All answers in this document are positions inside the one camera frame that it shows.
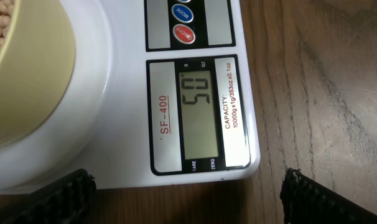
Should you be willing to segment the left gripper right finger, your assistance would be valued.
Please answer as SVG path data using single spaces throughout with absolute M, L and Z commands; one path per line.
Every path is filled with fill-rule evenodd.
M 285 224 L 377 224 L 377 215 L 287 168 L 280 193 Z

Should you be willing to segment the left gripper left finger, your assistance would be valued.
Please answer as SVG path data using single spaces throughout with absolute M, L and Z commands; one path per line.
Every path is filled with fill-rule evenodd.
M 78 169 L 0 209 L 0 223 L 81 223 L 96 193 L 95 178 Z

